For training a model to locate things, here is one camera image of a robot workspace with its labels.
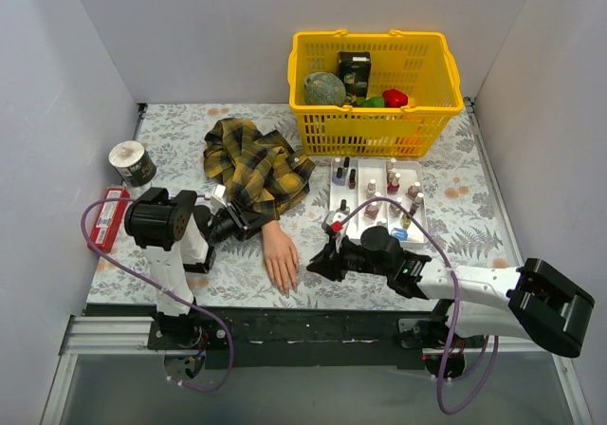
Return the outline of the mannequin hand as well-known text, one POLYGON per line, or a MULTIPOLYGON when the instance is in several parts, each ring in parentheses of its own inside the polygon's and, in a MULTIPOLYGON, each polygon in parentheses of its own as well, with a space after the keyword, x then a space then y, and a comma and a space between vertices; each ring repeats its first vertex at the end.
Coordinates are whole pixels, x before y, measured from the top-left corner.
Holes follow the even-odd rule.
POLYGON ((298 286, 299 256, 292 239, 277 220, 261 229, 264 263, 270 282, 286 297, 298 286))

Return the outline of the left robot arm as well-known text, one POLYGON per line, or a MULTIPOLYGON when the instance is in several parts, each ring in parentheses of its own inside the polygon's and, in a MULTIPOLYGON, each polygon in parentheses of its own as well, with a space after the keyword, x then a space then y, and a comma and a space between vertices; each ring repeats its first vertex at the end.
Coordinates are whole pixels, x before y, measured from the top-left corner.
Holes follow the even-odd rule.
POLYGON ((195 347, 202 336, 198 321, 181 316, 194 302, 186 274, 208 273, 217 244, 230 237, 247 240, 270 221, 267 215, 230 201, 224 185, 214 187, 206 204, 197 200, 195 191, 170 196, 166 189, 153 187, 124 216, 126 233, 142 249, 151 278, 159 285, 156 311, 178 317, 169 327, 169 337, 183 349, 195 347))

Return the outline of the yellow plaid shirt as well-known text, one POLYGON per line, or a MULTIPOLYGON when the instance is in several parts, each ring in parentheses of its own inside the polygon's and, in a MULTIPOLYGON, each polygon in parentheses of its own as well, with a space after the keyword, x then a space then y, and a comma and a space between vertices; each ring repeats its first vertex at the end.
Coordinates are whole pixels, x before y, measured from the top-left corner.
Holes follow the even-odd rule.
POLYGON ((226 187, 228 200, 278 220, 309 193, 315 162, 273 130, 249 119, 218 121, 204 137, 207 178, 226 187))

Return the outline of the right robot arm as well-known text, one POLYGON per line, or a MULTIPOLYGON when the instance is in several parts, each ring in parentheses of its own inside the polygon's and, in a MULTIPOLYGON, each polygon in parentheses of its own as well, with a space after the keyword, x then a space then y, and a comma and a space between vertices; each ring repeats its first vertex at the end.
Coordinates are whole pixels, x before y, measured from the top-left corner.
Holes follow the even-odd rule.
POLYGON ((357 243, 330 234, 306 268, 329 281, 341 281, 349 271, 375 274, 400 296, 450 302, 429 323, 431 339, 445 347, 461 338, 494 335, 531 340, 573 359, 595 305, 587 291, 544 260, 450 272, 436 258, 403 249, 383 227, 365 230, 357 243))

